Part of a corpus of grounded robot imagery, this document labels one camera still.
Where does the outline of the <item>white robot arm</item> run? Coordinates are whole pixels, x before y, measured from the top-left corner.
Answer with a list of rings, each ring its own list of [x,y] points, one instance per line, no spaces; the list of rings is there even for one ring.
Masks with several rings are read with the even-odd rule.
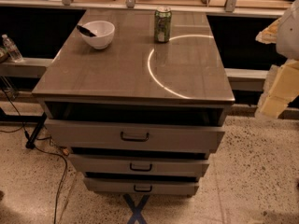
[[[271,66],[255,113],[257,118],[277,119],[299,96],[299,0],[258,33],[255,40],[275,44],[277,53],[287,58],[280,67]]]

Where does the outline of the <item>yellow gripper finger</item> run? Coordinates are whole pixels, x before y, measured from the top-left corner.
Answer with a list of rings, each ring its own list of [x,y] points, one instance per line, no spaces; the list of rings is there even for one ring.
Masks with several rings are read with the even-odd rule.
[[[277,119],[298,96],[299,61],[288,60],[281,66],[272,65],[263,84],[255,117]]]
[[[276,44],[279,22],[280,19],[273,21],[256,35],[255,40],[263,44]]]

